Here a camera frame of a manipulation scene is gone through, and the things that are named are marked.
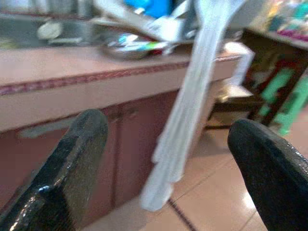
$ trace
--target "hanging towel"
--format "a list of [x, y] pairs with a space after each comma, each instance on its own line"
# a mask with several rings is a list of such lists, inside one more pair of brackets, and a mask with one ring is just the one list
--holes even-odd
[[141, 192], [141, 206], [156, 211], [179, 181], [200, 120], [212, 78], [219, 42], [231, 16], [245, 0], [197, 0], [202, 28], [196, 38], [185, 80], [161, 134], [152, 161], [155, 166]]

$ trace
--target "cabinet door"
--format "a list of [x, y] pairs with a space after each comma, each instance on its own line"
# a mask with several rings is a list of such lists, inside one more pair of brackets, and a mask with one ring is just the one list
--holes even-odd
[[42, 166], [66, 129], [36, 138], [20, 137], [19, 132], [11, 130], [0, 134], [0, 207], [6, 204], [32, 170]]
[[[115, 170], [115, 120], [118, 107], [102, 110], [108, 117], [108, 139], [98, 169], [97, 183], [89, 201], [83, 224], [87, 225], [112, 209], [113, 177]], [[22, 138], [18, 130], [0, 134], [0, 208], [12, 197], [26, 176], [41, 167], [67, 128], [44, 133], [35, 138]]]
[[118, 106], [102, 110], [108, 118], [108, 138], [103, 158], [97, 174], [96, 186], [89, 200], [89, 207], [84, 216], [84, 226], [106, 215], [113, 208], [115, 155], [117, 152], [117, 133], [120, 123]]
[[153, 167], [151, 157], [176, 98], [176, 92], [123, 105], [115, 181], [115, 206], [138, 195]]

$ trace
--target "tiled floor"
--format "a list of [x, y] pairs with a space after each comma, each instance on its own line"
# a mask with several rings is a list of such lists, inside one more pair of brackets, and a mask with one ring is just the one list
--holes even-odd
[[[305, 155], [306, 136], [300, 134], [308, 135], [308, 129], [303, 131], [303, 125], [308, 125], [307, 109], [286, 139]], [[227, 147], [227, 135], [227, 130], [203, 134], [172, 199], [198, 231], [266, 231]], [[170, 206], [151, 213], [142, 210], [135, 198], [84, 231], [188, 230]]]

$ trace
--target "sink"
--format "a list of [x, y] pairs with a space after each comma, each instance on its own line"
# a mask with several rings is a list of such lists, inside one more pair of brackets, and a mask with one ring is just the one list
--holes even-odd
[[[78, 38], [81, 42], [49, 44], [47, 40], [38, 39], [37, 30], [47, 21], [62, 24], [63, 32], [57, 39]], [[76, 19], [51, 19], [48, 17], [0, 14], [0, 42], [1, 40], [9, 41], [18, 49], [52, 46], [91, 46], [93, 45], [93, 39], [107, 29], [108, 26]]]

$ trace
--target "countertop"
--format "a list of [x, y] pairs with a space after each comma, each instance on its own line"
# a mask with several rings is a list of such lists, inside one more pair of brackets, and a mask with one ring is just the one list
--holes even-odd
[[[119, 61], [94, 47], [0, 51], [0, 131], [27, 127], [178, 90], [191, 48]], [[221, 53], [212, 81], [229, 78], [241, 56]]]

